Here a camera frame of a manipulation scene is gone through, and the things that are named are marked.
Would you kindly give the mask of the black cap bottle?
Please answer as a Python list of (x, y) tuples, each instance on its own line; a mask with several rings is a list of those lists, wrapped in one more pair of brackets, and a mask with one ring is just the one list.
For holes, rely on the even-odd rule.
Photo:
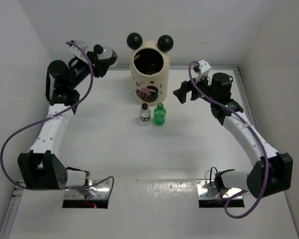
[(96, 53), (98, 60), (110, 60), (110, 67), (117, 66), (118, 56), (112, 48), (96, 44), (93, 51)]

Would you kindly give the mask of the green plastic bottle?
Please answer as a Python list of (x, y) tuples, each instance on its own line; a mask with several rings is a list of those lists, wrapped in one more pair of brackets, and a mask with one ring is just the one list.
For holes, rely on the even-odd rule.
[(166, 109), (163, 103), (158, 103), (157, 107), (154, 109), (153, 121), (156, 125), (163, 125), (165, 123)]

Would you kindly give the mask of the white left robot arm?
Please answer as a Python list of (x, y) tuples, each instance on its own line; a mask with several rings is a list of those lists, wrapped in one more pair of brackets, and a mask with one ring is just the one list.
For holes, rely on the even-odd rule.
[(24, 183), (30, 190), (86, 189), (87, 171), (65, 167), (58, 154), (66, 127), (76, 114), (80, 94), (76, 87), (87, 77), (104, 77), (117, 61), (117, 54), (87, 53), (92, 63), (74, 57), (68, 64), (61, 60), (51, 62), (46, 74), (46, 98), (49, 101), (48, 121), (27, 153), (18, 157)]

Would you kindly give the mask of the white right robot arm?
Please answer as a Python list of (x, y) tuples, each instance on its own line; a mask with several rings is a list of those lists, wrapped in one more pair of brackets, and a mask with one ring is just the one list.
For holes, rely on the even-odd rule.
[(193, 101), (211, 98), (212, 115), (238, 141), (253, 167), (249, 173), (234, 169), (217, 172), (212, 183), (214, 189), (221, 192), (239, 188), (249, 191), (255, 198), (262, 193), (264, 182), (266, 188), (263, 197), (288, 190), (291, 187), (293, 159), (288, 153), (279, 153), (249, 124), (243, 108), (231, 98), (232, 77), (215, 73), (211, 80), (204, 76), (199, 80), (194, 79), (194, 82), (182, 82), (173, 94), (181, 104), (186, 102), (187, 93), (191, 93)]

